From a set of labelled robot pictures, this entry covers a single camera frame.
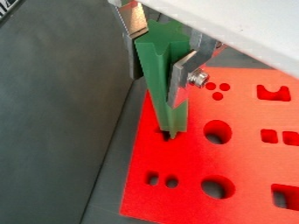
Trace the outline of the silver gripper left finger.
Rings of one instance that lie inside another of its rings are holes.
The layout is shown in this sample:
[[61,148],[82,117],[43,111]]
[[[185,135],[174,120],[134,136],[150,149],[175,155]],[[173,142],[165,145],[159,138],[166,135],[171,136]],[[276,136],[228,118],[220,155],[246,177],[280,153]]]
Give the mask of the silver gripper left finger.
[[121,24],[129,55],[130,77],[138,80],[143,76],[135,40],[149,32],[143,5],[137,0],[107,0]]

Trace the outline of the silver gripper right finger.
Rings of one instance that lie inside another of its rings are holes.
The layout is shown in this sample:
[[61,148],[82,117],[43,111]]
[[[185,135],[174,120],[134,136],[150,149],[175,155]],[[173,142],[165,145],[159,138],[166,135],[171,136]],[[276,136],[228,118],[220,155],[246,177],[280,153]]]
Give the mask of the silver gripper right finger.
[[189,85],[203,88],[210,75],[203,71],[208,62],[224,51],[224,43],[193,29],[191,51],[173,64],[167,104],[175,109],[187,100]]

